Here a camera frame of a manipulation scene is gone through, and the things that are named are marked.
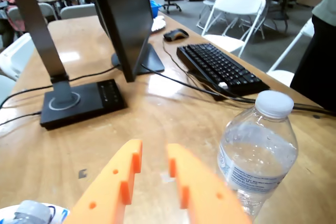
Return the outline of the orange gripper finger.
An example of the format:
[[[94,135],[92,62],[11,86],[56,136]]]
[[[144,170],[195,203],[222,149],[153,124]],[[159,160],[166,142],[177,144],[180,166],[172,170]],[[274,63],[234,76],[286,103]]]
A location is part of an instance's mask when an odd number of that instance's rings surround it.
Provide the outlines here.
[[[64,223],[123,223],[141,172],[142,141],[127,141],[71,209]]]
[[[234,193],[192,152],[177,143],[166,150],[180,207],[188,211],[190,223],[252,223]]]

